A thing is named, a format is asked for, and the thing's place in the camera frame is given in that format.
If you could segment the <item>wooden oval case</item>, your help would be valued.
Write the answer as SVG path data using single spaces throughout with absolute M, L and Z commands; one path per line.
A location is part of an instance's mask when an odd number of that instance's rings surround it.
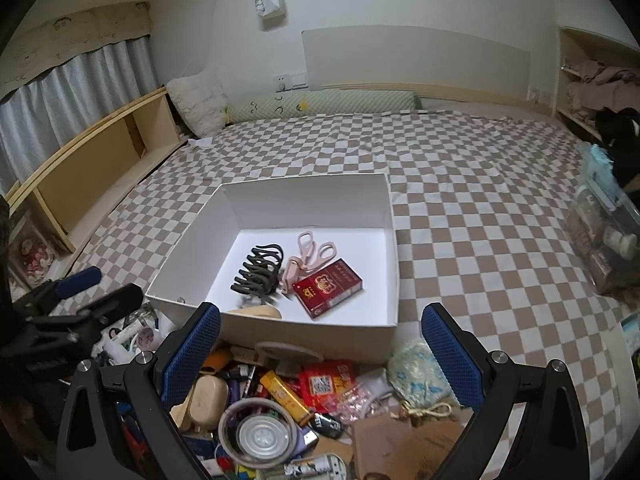
M 254 318 L 282 318 L 281 312 L 269 304 L 260 304 L 259 306 L 248 306 L 228 311 L 228 314 L 254 316 Z

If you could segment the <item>dark brown hair claw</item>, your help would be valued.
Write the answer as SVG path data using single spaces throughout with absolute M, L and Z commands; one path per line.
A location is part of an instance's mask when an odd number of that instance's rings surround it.
M 277 291 L 284 259 L 278 244 L 256 245 L 245 257 L 230 289 L 242 296 L 267 301 Z

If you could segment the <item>red cigarette box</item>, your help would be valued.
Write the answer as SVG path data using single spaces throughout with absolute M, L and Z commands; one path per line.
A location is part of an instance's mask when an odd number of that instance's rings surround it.
M 362 289 L 362 279 L 338 259 L 296 282 L 293 292 L 311 318 L 318 318 Z

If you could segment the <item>wooden bedside shelf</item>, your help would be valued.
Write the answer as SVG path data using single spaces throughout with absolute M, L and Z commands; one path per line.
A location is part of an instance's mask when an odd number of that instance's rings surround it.
M 180 148 L 162 87 L 87 128 L 50 156 L 8 199 L 44 222 L 68 252 L 79 252 L 126 195 Z

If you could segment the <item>yellow lighter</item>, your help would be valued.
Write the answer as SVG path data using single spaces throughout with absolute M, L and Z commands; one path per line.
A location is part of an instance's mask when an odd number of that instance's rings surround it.
M 314 411 L 273 370 L 263 374 L 259 382 L 298 426 L 306 426 L 311 421 Z

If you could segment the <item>red snack packet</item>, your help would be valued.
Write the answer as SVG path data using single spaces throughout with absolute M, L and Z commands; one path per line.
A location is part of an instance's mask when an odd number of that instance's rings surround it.
M 352 388 L 356 374 L 349 360 L 329 360 L 305 365 L 299 375 L 300 393 L 308 408 L 325 412 L 346 390 Z

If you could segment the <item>white cardboard shoe box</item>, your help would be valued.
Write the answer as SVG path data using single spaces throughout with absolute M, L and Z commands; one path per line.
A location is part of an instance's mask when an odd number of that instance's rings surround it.
M 356 292 L 312 314 L 293 285 L 339 262 L 355 272 Z M 285 344 L 328 360 L 381 364 L 399 321 L 388 179 L 327 174 L 223 184 L 171 248 L 146 296 L 177 325 L 210 302 L 230 344 Z

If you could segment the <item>checkered beige white blanket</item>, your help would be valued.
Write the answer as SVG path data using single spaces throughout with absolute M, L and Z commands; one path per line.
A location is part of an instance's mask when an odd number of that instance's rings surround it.
M 579 143 L 548 122 L 456 112 L 316 116 L 242 122 L 208 148 L 180 148 L 111 212 L 76 268 L 146 286 L 218 185 L 303 174 L 384 172 L 398 240 L 399 319 L 443 304 L 515 361 L 570 368 L 603 478 L 624 449 L 623 416 L 604 334 L 634 298 L 599 296 L 564 232 Z

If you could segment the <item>grey curtain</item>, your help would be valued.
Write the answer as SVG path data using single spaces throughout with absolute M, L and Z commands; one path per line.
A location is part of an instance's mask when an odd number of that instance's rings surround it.
M 1 191 L 100 119 L 157 89 L 150 38 L 75 56 L 1 100 Z

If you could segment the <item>clear plastic storage bin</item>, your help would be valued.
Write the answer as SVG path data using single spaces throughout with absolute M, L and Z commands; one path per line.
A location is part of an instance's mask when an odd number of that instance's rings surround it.
M 582 148 L 582 168 L 566 229 L 600 294 L 639 285 L 639 211 L 613 174 L 600 146 Z

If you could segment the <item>white fluffy pillow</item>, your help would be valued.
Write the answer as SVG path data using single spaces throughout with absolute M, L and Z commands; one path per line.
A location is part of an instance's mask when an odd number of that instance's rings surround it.
M 220 133 L 227 123 L 229 100 L 224 87 L 210 70 L 171 79 L 166 89 L 186 126 L 198 137 Z

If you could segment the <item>green long bolster pillow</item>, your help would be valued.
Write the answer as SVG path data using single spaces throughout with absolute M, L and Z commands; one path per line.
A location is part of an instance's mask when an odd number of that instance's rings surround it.
M 421 108 L 420 98 L 404 90 L 292 90 L 234 101 L 226 109 L 226 123 L 319 114 L 396 113 Z

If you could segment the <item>wooden clothes shelf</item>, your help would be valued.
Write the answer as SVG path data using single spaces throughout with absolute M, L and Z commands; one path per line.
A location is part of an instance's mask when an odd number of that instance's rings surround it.
M 561 26 L 553 115 L 565 125 L 601 141 L 600 110 L 639 108 L 639 49 L 620 40 Z

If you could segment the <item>white headboard panel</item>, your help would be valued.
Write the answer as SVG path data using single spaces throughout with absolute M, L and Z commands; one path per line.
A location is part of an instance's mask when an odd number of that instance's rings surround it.
M 524 99 L 530 54 L 485 38 L 418 26 L 358 25 L 302 32 L 312 88 L 436 84 Z

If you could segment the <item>light floral drawstring pouch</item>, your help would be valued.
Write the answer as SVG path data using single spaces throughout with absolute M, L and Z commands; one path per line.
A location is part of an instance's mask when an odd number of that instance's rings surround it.
M 413 418 L 447 418 L 459 403 L 434 353 L 424 340 L 393 351 L 387 380 L 406 414 Z

